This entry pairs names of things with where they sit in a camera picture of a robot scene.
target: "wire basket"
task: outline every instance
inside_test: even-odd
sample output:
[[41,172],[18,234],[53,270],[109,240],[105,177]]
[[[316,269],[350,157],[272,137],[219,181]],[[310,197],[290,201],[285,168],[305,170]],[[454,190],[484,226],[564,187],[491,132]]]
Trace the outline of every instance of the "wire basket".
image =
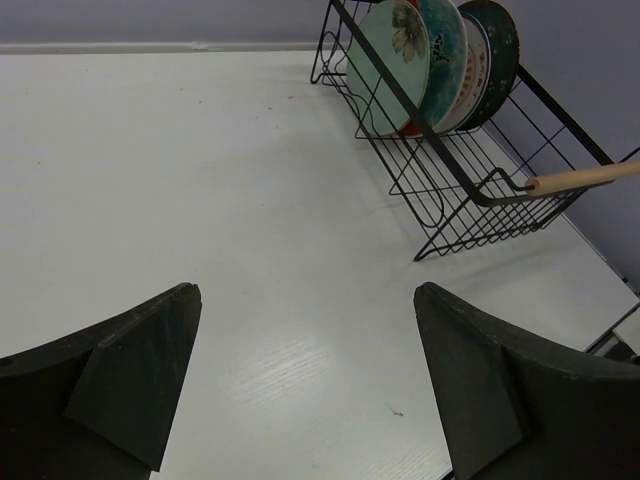
[[[475,131],[439,137],[359,29],[355,18],[362,17],[373,5],[364,0],[329,0],[311,82],[331,86],[345,98],[357,119],[356,138],[369,141],[391,177],[389,194],[405,200],[427,235],[426,244],[414,258],[416,261],[433,253],[456,253],[547,227],[587,190],[563,191],[546,197],[527,194],[530,187],[524,186],[525,181],[539,174],[539,166],[544,174],[576,169],[568,158],[571,156],[557,145],[562,137],[573,138],[580,146],[581,157],[595,161],[592,166],[613,163],[522,66],[502,110],[509,109],[510,118],[517,116],[537,132],[539,145],[532,151],[519,152],[517,142],[512,142],[493,120]],[[379,74],[375,87],[369,88],[368,100],[360,97],[356,101],[346,84],[349,48],[354,41],[360,44]],[[360,75],[353,64],[351,67]],[[374,102],[383,110],[376,98],[383,82],[422,130],[420,138],[405,138],[402,134],[380,136],[369,131],[371,127],[365,128],[363,119]],[[531,112],[530,101],[518,99],[518,92],[523,89],[538,103],[536,115]],[[555,119],[557,128],[554,126],[553,131],[549,131],[549,122],[540,120],[537,113],[540,108]],[[555,165],[549,165],[550,158]]]

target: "dish rack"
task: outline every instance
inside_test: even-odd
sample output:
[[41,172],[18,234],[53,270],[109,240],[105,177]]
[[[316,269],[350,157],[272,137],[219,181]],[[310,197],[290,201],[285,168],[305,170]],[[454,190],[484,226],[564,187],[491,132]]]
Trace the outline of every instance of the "dish rack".
[[[369,141],[391,177],[389,194],[404,199],[427,235],[427,242],[414,260],[434,253],[456,253],[547,227],[589,189],[574,188],[543,196],[529,194],[533,187],[525,182],[538,175],[540,165],[544,174],[576,170],[568,158],[570,155],[563,153],[556,144],[561,137],[569,135],[574,143],[577,141],[576,145],[579,144],[584,153],[581,158],[594,160],[593,166],[613,164],[522,66],[503,109],[509,108],[511,118],[517,116],[518,121],[529,124],[538,132],[540,144],[533,151],[526,154],[518,151],[516,142],[512,142],[510,135],[493,120],[475,131],[453,132],[443,137],[436,135],[356,23],[355,19],[361,18],[376,3],[329,0],[311,82],[331,86],[345,98],[358,119],[356,138]],[[358,102],[354,101],[347,86],[345,73],[349,47],[354,41],[360,44],[380,75],[373,90],[369,89],[371,98],[361,97]],[[378,136],[363,126],[362,119],[373,102],[382,109],[376,98],[382,82],[420,127],[423,132],[420,138],[406,138],[402,134]],[[549,122],[541,122],[539,114],[530,112],[531,102],[517,99],[521,89],[528,89],[533,94],[529,97],[539,104],[537,111],[546,110],[546,118],[551,118],[550,113],[557,119],[554,122],[558,128],[549,132]],[[548,157],[555,158],[556,165],[550,164]]]

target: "baseboard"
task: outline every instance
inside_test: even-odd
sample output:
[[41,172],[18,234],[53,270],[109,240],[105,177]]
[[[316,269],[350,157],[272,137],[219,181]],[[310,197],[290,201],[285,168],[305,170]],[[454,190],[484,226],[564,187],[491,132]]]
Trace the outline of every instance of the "baseboard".
[[100,53],[276,52],[315,50],[316,42],[294,43],[4,43],[0,55]]

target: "floral plate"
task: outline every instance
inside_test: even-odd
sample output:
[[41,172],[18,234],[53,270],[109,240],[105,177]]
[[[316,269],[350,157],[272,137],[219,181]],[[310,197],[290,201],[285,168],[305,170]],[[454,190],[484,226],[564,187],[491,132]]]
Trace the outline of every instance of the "floral plate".
[[455,105],[444,120],[434,128],[439,134],[455,130],[473,115],[489,83],[491,71],[489,38],[482,26],[471,15],[462,12],[462,20],[467,31],[467,71]]
[[460,5],[487,32],[491,46],[489,86],[469,120],[458,130],[470,130],[489,120],[507,100],[520,63],[520,40],[509,13],[491,0],[473,0]]
[[[360,30],[409,99],[420,105],[429,75],[429,37],[419,12],[405,0],[385,0],[364,17]],[[402,129],[409,113],[357,40],[347,57],[347,88],[361,125],[373,136]]]
[[[453,107],[467,69],[467,33],[460,12],[450,0],[411,0],[419,2],[422,19],[429,32],[431,62],[429,84],[420,104],[425,120],[435,127]],[[411,122],[405,136],[420,135]]]

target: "wooden handle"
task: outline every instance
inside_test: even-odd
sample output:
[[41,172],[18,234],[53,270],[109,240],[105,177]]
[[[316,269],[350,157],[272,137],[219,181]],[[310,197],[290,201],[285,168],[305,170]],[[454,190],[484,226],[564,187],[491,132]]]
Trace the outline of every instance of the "wooden handle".
[[529,196],[539,197],[541,195],[613,182],[618,178],[638,174],[640,174],[640,159],[596,168],[585,168],[584,170],[575,170],[573,172],[545,175],[544,177],[533,177],[527,180],[525,186],[533,186],[533,189],[527,190]]

